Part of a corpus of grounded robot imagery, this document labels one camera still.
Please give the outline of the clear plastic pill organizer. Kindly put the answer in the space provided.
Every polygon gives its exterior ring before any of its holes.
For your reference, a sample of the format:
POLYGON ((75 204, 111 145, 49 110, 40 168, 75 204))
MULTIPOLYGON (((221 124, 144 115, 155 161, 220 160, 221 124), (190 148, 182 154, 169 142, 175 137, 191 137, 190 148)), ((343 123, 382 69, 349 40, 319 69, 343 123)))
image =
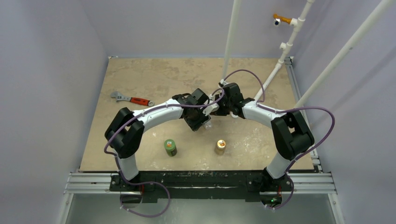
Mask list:
POLYGON ((207 121, 204 123, 204 128, 205 129, 211 129, 212 128, 212 122, 211 121, 207 121))

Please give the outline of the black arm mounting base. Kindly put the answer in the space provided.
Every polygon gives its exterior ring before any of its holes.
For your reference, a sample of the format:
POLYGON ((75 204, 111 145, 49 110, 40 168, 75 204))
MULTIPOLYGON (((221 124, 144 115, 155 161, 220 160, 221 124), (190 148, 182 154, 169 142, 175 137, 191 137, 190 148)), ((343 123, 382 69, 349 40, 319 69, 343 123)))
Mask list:
POLYGON ((261 170, 141 171, 126 183, 119 174, 111 175, 111 192, 137 193, 143 203, 158 199, 227 199, 262 202, 278 206, 283 195, 293 190, 284 175, 271 180, 261 170))

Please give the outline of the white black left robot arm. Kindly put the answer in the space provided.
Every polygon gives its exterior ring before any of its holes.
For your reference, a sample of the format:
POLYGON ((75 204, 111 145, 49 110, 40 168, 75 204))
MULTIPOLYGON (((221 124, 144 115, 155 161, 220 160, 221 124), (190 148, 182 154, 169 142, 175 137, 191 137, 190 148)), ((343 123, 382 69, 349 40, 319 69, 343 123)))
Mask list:
POLYGON ((144 110, 120 109, 105 131, 105 154, 115 157, 122 176, 121 185, 128 191, 139 186, 139 170, 135 153, 143 134, 165 122, 184 119, 191 130, 196 131, 210 121, 210 112, 218 106, 201 89, 193 93, 177 94, 159 105, 144 110))

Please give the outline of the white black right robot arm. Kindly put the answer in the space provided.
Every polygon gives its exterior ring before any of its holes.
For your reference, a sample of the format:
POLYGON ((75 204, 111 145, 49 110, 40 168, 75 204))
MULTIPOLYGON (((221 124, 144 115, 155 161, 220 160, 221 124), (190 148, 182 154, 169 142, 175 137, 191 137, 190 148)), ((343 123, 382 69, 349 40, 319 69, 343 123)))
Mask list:
POLYGON ((262 172, 261 186, 273 190, 285 178, 288 166, 296 157, 306 152, 315 142, 300 111, 281 112, 264 107, 253 98, 244 98, 236 83, 222 84, 224 96, 216 96, 219 108, 215 116, 229 114, 256 121, 271 128, 277 153, 262 172))

